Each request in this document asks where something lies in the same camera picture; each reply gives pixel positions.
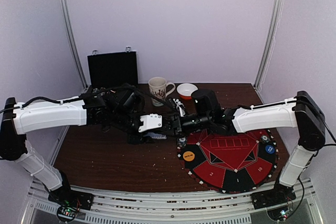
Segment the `green white chip stack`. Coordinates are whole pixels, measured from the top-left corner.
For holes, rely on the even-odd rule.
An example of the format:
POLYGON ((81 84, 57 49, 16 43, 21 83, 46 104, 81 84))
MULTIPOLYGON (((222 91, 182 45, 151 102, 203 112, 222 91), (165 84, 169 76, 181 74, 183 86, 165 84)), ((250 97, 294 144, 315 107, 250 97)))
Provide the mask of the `green white chip stack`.
POLYGON ((187 145, 187 138, 185 137, 180 137, 176 139, 176 144, 179 149, 183 149, 187 145))
POLYGON ((268 143, 268 142, 270 142, 270 137, 269 137, 269 135, 262 135, 262 136, 260 137, 260 141, 263 142, 263 143, 268 143))

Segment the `blue playing card deck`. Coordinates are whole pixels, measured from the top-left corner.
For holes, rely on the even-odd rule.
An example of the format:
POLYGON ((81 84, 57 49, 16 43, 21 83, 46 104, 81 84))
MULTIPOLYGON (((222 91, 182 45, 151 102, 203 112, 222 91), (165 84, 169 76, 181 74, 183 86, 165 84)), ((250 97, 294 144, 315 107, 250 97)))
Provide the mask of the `blue playing card deck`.
POLYGON ((154 133, 154 132, 148 132, 146 134, 147 137, 154 139, 154 140, 165 140, 167 139, 167 136, 164 134, 160 134, 160 133, 154 133))

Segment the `blue small blind button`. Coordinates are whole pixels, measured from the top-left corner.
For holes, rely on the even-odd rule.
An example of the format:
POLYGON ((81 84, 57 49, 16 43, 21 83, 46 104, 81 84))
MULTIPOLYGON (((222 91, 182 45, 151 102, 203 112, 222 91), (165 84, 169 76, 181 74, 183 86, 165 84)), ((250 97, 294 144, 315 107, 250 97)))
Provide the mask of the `blue small blind button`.
POLYGON ((265 146, 265 151, 266 151, 267 154, 272 155, 276 152, 276 149, 272 145, 266 145, 265 146))

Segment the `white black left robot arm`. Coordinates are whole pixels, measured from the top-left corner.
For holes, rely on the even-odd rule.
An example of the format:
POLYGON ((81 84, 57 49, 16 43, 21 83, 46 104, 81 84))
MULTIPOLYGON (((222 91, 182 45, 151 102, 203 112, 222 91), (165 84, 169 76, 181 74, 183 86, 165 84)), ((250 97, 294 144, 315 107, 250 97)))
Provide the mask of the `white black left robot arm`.
POLYGON ((172 110, 171 116, 142 113, 147 93, 135 86, 102 88, 98 92, 53 100, 35 97, 25 103, 8 98, 1 110, 1 159, 15 161, 40 180, 64 205, 76 197, 66 175, 47 164, 27 140, 31 131, 59 126, 111 126, 126 132, 131 143, 140 143, 147 132, 178 135, 181 131, 176 105, 157 99, 172 110))

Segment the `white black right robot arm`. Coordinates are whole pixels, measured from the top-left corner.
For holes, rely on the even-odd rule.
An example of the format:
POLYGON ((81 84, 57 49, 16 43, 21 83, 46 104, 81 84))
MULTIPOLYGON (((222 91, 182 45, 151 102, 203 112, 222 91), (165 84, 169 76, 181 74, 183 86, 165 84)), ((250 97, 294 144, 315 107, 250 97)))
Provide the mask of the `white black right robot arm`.
POLYGON ((191 97, 196 112, 180 118, 177 156, 191 177, 212 190, 235 194, 262 185, 279 158, 271 129, 296 128, 298 143, 269 192, 271 202, 279 204, 325 146, 325 116, 305 91, 276 103, 226 109, 212 90, 196 90, 191 97))

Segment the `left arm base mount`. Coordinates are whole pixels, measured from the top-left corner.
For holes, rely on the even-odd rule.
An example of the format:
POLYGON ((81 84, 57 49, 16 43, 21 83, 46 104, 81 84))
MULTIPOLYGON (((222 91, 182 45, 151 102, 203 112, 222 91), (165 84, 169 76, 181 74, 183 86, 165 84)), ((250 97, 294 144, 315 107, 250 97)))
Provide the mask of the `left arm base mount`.
POLYGON ((48 200, 59 205, 56 210, 57 218, 62 222, 71 222, 78 215, 80 210, 90 210, 94 195, 80 191, 71 191, 72 198, 70 200, 61 200, 52 194, 49 194, 48 200))

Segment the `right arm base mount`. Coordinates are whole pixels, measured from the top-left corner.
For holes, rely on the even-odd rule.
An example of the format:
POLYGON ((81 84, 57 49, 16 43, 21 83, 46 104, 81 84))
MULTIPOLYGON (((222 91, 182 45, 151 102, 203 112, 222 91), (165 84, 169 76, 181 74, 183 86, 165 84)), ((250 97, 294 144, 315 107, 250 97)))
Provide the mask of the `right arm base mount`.
POLYGON ((293 211, 293 200, 296 194, 293 190, 266 190, 251 195, 254 209, 266 208, 268 217, 273 221, 285 221, 293 211))

